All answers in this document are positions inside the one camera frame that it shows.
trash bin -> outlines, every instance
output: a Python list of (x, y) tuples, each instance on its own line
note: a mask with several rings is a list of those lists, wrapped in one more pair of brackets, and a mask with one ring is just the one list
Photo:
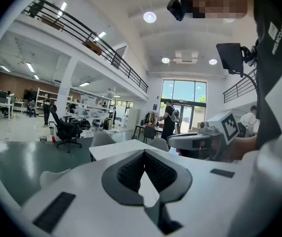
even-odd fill
[(50, 126), (49, 129), (50, 129), (50, 135), (54, 135), (54, 127)]

computer monitor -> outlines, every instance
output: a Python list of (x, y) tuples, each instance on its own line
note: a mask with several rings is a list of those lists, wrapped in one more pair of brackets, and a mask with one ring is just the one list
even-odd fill
[(7, 91), (0, 91), (0, 97), (6, 98), (7, 97)]

person in white shirt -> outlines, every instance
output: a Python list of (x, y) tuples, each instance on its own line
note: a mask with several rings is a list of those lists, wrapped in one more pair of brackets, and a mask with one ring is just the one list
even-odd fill
[(256, 126), (258, 130), (258, 126), (256, 123), (259, 122), (259, 120), (256, 119), (256, 113), (257, 113), (257, 107), (253, 105), (250, 108), (250, 112), (243, 115), (240, 119), (240, 123), (242, 123), (242, 125), (246, 127), (246, 131), (247, 131), (246, 137), (253, 136), (254, 126)]

ceiling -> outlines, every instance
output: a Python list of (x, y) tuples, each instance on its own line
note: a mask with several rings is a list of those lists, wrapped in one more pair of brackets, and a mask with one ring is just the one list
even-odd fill
[[(162, 58), (175, 58), (176, 51), (190, 50), (199, 52), (196, 66), (183, 65), (193, 72), (203, 67), (205, 74), (222, 76), (225, 74), (220, 62), (215, 66), (209, 65), (212, 58), (220, 61), (215, 48), (217, 43), (232, 42), (236, 22), (227, 23), (223, 19), (190, 19), (177, 21), (166, 6), (170, 0), (117, 0), (124, 8), (129, 20), (132, 21), (139, 32), (144, 45), (146, 58), (150, 63), (150, 70), (162, 65)], [(146, 23), (143, 14), (153, 11), (157, 20), (155, 23)]]
[[(9, 74), (12, 75), (35, 80), (34, 74), (36, 74), (42, 82), (53, 84), (55, 80), (62, 80), (69, 60), (70, 57), (64, 53), (11, 32), (6, 32), (0, 41), (0, 64), (8, 68)], [(29, 70), (26, 62), (32, 64), (35, 73)], [(84, 82), (90, 82), (90, 84), (80, 87), (79, 85)], [(109, 88), (115, 87), (116, 94), (122, 97), (136, 97), (81, 62), (78, 62), (74, 69), (71, 84), (100, 95), (106, 94)]]

fluorescent light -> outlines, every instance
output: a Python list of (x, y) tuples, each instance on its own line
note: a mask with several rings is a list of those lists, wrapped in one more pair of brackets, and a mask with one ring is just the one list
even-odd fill
[(89, 82), (85, 82), (85, 83), (82, 83), (80, 86), (83, 87), (83, 86), (86, 86), (86, 85), (89, 85), (90, 83)]
[(106, 35), (106, 33), (105, 33), (105, 32), (102, 32), (102, 33), (99, 34), (98, 37), (96, 37), (94, 40), (95, 40), (95, 41), (98, 41), (99, 38), (102, 38), (102, 37), (105, 36), (105, 35)]
[(62, 6), (60, 8), (61, 11), (58, 12), (58, 18), (60, 18), (62, 16), (62, 14), (63, 14), (62, 11), (64, 11), (66, 9), (67, 5), (68, 4), (66, 2), (63, 2)]
[(156, 15), (152, 11), (148, 11), (143, 15), (143, 19), (146, 23), (154, 23), (156, 21)]
[(0, 66), (1, 68), (3, 68), (4, 70), (6, 70), (7, 72), (10, 72), (10, 70), (8, 70), (6, 67), (4, 66)]
[(215, 64), (217, 64), (218, 63), (218, 61), (216, 60), (216, 59), (211, 59), (210, 61), (209, 61), (209, 64), (211, 64), (211, 65), (215, 65)]
[(31, 72), (33, 72), (33, 73), (35, 72), (34, 69), (33, 69), (33, 67), (32, 67), (32, 65), (31, 65), (29, 62), (27, 62), (26, 65), (27, 65), (27, 67), (29, 68), (29, 70), (30, 70)]
[(169, 58), (166, 58), (166, 57), (165, 57), (165, 58), (162, 59), (162, 62), (167, 64), (167, 63), (170, 62), (170, 60), (169, 60)]

